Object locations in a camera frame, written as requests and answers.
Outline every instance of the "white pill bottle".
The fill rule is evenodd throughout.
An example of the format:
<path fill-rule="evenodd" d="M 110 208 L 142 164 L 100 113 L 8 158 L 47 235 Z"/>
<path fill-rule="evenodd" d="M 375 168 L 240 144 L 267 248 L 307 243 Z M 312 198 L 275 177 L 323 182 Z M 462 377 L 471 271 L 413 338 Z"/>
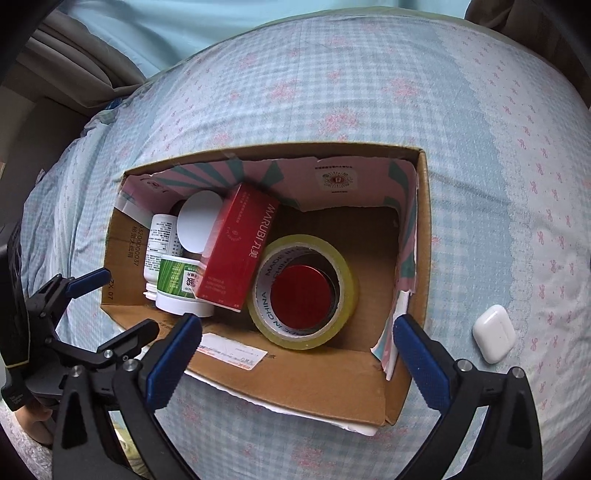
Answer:
<path fill-rule="evenodd" d="M 148 248 L 144 263 L 144 278 L 146 280 L 146 293 L 154 295 L 158 284 L 158 272 L 160 270 L 160 259 L 162 255 L 174 255 L 180 257 L 183 254 L 183 247 L 178 241 L 177 217 L 159 213 L 152 218 L 150 236 L 148 237 Z"/>

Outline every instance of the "metal screw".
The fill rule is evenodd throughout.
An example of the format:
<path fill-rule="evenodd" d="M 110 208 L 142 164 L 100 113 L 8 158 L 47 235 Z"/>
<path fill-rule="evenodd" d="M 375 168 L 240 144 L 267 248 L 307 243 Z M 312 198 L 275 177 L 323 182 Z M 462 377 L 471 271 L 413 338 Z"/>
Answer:
<path fill-rule="evenodd" d="M 123 370 L 125 370 L 126 372 L 132 372 L 136 368 L 138 368 L 138 365 L 139 361 L 137 361 L 135 358 L 131 358 L 123 362 Z"/>
<path fill-rule="evenodd" d="M 72 368 L 72 376 L 77 378 L 82 375 L 83 371 L 84 367 L 82 365 L 76 365 L 74 368 Z"/>
<path fill-rule="evenodd" d="M 457 361 L 457 367 L 462 371 L 462 372 L 469 372 L 470 370 L 472 370 L 472 363 L 468 360 L 465 359 L 461 359 Z"/>
<path fill-rule="evenodd" d="M 523 377 L 525 377 L 525 372 L 520 367 L 513 367 L 511 369 L 511 373 L 513 374 L 513 376 L 515 378 L 523 378 Z"/>

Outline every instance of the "bed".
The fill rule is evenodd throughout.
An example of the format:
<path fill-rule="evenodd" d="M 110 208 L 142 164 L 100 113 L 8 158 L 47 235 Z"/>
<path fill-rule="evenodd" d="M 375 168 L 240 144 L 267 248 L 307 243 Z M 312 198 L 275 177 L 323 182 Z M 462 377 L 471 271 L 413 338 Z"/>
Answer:
<path fill-rule="evenodd" d="M 102 266 L 127 169 L 270 142 L 421 147 L 433 229 L 426 329 L 478 368 L 526 370 L 544 475 L 555 478 L 591 423 L 591 115 L 554 67 L 505 37 L 457 19 L 391 12 L 332 12 L 251 31 L 96 115 L 27 200 L 24 287 L 31 294 L 57 272 Z M 518 340 L 491 366 L 471 328 L 495 303 L 507 308 Z M 99 306 L 98 293 L 73 301 L 62 339 L 95 349 L 119 333 Z M 437 416 L 413 384 L 396 425 L 366 437 L 185 376 L 158 419 L 202 478 L 387 479 Z M 449 475 L 475 436 L 473 428 Z"/>

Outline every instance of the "red circular lid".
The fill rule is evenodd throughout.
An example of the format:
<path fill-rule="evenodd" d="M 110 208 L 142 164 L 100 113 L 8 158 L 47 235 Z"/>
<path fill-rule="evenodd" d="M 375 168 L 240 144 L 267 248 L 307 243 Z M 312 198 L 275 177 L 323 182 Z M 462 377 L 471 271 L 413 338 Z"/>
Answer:
<path fill-rule="evenodd" d="M 285 326 L 306 330 L 322 322 L 333 303 L 324 274 L 308 265 L 291 265 L 271 286 L 271 307 Z"/>

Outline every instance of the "light blue sheet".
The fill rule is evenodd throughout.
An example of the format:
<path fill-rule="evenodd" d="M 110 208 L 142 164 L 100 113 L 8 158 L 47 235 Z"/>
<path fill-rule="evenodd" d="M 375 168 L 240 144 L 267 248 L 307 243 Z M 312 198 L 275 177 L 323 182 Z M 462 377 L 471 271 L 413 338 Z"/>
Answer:
<path fill-rule="evenodd" d="M 60 9 L 127 55 L 146 77 L 215 43 L 281 18 L 352 7 L 464 17 L 469 0 L 67 0 Z"/>
<path fill-rule="evenodd" d="M 428 333 L 478 368 L 525 369 L 551 479 L 589 430 L 589 138 L 591 115 L 560 73 L 470 26 L 395 15 L 288 21 L 213 46 L 94 117 L 27 200 L 23 285 L 33 293 L 55 273 L 103 265 L 127 169 L 273 142 L 421 147 L 433 223 Z M 471 328 L 495 303 L 518 340 L 490 366 Z M 59 333 L 96 349 L 118 331 L 95 292 L 72 301 Z M 391 480 L 437 415 L 413 384 L 396 425 L 364 437 L 184 376 L 158 418 L 202 478 Z M 472 430 L 450 473 L 474 439 Z"/>

